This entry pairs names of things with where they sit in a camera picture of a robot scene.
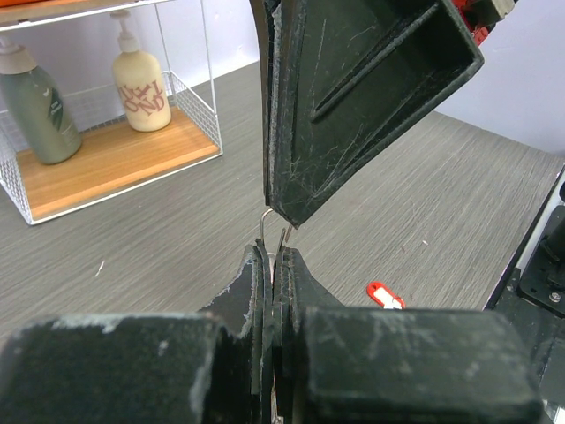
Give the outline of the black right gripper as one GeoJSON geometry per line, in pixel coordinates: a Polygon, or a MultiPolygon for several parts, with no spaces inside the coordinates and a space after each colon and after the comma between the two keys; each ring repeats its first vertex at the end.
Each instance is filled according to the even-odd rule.
{"type": "Polygon", "coordinates": [[[515,8],[515,0],[452,0],[474,41],[481,44],[515,8]]]}

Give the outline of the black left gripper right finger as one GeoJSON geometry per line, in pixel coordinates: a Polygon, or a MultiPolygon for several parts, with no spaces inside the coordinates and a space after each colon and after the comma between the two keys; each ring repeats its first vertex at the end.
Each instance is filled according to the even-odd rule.
{"type": "Polygon", "coordinates": [[[300,252],[276,257],[277,412],[287,423],[540,423],[528,354],[492,311],[347,307],[300,252]]]}

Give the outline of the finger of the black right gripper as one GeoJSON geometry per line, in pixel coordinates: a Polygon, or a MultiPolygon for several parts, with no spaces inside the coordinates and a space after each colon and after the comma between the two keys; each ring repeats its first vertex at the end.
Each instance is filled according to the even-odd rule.
{"type": "Polygon", "coordinates": [[[279,97],[282,12],[280,1],[250,1],[259,44],[263,128],[263,189],[272,206],[279,97]]]}
{"type": "Polygon", "coordinates": [[[294,226],[484,63],[450,1],[285,1],[280,34],[268,203],[294,226]]]}

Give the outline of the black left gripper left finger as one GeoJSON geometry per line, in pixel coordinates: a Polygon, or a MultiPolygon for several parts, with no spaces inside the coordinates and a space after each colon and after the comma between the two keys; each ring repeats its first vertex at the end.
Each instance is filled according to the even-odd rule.
{"type": "Polygon", "coordinates": [[[4,423],[269,423],[271,282],[261,242],[195,313],[65,314],[1,353],[4,423]]]}

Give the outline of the large metal keyring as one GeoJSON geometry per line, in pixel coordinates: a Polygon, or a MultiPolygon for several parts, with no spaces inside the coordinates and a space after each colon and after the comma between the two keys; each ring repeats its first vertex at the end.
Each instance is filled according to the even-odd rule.
{"type": "Polygon", "coordinates": [[[260,244],[271,258],[275,258],[290,242],[294,228],[273,209],[268,208],[260,217],[260,244]]]}

